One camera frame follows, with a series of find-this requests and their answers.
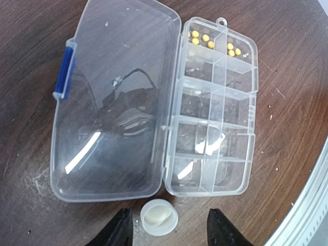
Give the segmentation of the clear plastic pill organizer box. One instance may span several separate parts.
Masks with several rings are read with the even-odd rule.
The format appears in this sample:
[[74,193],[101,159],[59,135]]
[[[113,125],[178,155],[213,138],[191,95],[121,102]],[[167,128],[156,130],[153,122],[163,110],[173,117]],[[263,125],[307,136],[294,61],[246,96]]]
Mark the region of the clear plastic pill organizer box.
[[[229,56],[228,43],[241,55]],[[66,202],[147,198],[161,187],[176,197],[242,194],[258,89],[257,46],[226,19],[183,23],[158,1],[88,1],[53,92],[53,193]]]

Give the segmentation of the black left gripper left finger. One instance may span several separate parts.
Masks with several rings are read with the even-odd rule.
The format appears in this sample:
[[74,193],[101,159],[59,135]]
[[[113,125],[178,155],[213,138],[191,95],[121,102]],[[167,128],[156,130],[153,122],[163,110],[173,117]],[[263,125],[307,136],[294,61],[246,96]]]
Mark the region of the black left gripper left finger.
[[132,246],[132,209],[120,209],[106,226],[88,243],[88,245]]

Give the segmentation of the white bottle cap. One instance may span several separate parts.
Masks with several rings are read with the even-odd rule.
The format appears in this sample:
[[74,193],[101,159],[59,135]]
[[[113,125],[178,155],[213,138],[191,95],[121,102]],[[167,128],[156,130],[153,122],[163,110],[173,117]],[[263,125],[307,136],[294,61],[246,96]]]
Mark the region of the white bottle cap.
[[179,216],[175,208],[164,199],[148,201],[140,211],[143,229],[152,236],[165,236],[178,224]]

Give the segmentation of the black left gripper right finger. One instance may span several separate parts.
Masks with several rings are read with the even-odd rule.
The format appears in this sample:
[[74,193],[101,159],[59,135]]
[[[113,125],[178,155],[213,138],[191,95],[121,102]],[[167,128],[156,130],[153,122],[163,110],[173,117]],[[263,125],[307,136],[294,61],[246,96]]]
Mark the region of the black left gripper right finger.
[[207,218],[208,245],[214,246],[253,246],[230,222],[220,209],[210,209]]

